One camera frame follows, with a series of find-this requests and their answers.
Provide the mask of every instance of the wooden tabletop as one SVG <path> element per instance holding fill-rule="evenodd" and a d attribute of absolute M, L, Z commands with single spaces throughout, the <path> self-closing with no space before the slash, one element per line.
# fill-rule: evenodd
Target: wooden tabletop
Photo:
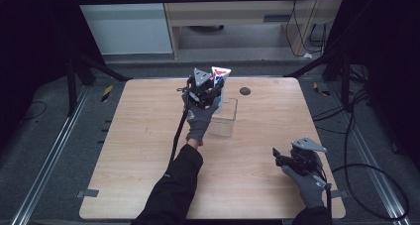
<path fill-rule="evenodd" d="M 183 108 L 176 89 L 185 83 L 186 79 L 127 82 L 89 183 L 88 188 L 99 193 L 84 197 L 82 218 L 133 219 L 143 210 L 168 164 Z M 251 94 L 242 95 L 242 87 Z M 309 137 L 320 143 L 298 81 L 231 77 L 224 97 L 238 100 L 232 136 L 204 136 L 199 148 L 204 165 L 187 218 L 295 217 L 304 204 L 296 185 L 275 165 L 272 148 L 290 156 L 293 140 Z M 178 149 L 188 129 L 185 123 Z M 325 155 L 318 154 L 336 189 Z M 333 217 L 345 213 L 341 198 L 334 198 Z"/>

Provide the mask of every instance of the wall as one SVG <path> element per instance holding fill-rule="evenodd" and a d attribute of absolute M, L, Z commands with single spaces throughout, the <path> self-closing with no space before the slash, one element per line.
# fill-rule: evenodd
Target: wall
<path fill-rule="evenodd" d="M 80 8 L 104 58 L 172 53 L 162 4 Z"/>

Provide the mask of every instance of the human hand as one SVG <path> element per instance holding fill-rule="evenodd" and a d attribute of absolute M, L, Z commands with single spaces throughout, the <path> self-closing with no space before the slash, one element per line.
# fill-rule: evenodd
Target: human hand
<path fill-rule="evenodd" d="M 321 171 L 321 160 L 316 153 L 315 156 L 318 165 L 317 170 Z M 324 206 L 324 201 L 322 201 L 322 191 L 324 188 L 313 177 L 314 175 L 319 176 L 316 171 L 312 171 L 306 175 L 300 175 L 288 166 L 282 166 L 281 170 L 283 170 L 283 172 L 291 177 L 296 183 L 297 188 L 299 189 L 299 194 L 302 197 L 306 208 Z"/>
<path fill-rule="evenodd" d="M 186 120 L 189 124 L 189 133 L 186 136 L 186 139 L 196 139 L 203 145 L 203 137 L 209 127 L 211 116 L 219 108 L 220 98 L 215 98 L 212 105 L 208 108 L 199 108 L 194 104 L 187 103 L 188 95 L 187 92 L 182 94 L 182 100 L 184 105 L 188 105 L 188 115 Z"/>

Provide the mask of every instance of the clear plastic box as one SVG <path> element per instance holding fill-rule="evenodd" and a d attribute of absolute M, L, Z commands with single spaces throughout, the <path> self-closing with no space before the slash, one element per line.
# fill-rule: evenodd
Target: clear plastic box
<path fill-rule="evenodd" d="M 230 137 L 234 131 L 238 108 L 238 99 L 224 99 L 222 111 L 213 114 L 207 133 L 216 136 Z"/>

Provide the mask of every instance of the black sleeve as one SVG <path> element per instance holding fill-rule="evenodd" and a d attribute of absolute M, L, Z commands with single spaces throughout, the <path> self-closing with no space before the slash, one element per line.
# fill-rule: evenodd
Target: black sleeve
<path fill-rule="evenodd" d="M 197 188 L 197 175 L 203 165 L 200 153 L 189 145 L 182 147 L 148 198 L 145 209 L 132 225 L 183 224 Z"/>
<path fill-rule="evenodd" d="M 333 221 L 327 208 L 314 207 L 306 208 L 297 214 L 293 225 L 333 225 Z"/>

